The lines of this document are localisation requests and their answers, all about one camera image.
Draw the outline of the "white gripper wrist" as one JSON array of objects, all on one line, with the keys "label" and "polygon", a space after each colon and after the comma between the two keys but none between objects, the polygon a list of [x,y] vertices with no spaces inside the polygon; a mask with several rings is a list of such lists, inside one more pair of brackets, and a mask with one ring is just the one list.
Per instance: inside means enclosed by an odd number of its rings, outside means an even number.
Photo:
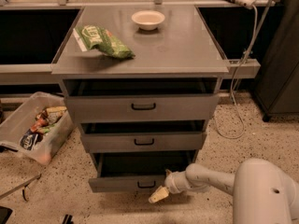
[{"label": "white gripper wrist", "polygon": [[168,197],[169,192],[172,194],[179,194],[190,187],[190,183],[186,178],[186,172],[171,172],[165,170],[166,179],[164,181],[165,187],[160,186],[149,197],[150,203],[157,203]]}]

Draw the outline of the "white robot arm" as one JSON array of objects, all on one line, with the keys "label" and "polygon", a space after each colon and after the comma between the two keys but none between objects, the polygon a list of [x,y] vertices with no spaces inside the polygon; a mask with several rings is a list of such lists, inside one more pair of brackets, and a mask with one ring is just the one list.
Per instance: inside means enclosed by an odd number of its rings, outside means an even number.
[{"label": "white robot arm", "polygon": [[233,197],[234,224],[292,224],[299,219],[299,183],[263,159],[243,161],[234,174],[198,164],[166,173],[164,184],[149,197],[157,203],[169,194],[205,192],[210,187]]}]

